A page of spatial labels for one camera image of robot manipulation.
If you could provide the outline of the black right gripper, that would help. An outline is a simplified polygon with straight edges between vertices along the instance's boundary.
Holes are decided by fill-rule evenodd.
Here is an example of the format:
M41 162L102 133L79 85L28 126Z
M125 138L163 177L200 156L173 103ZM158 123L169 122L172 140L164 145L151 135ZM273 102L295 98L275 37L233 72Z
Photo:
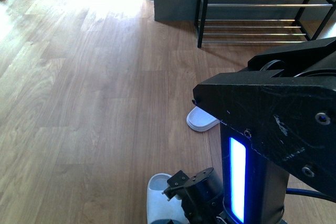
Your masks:
M167 180L168 187L162 192L168 200L181 200L184 216L189 223L218 223L223 212L223 182L212 167L188 177L183 171Z

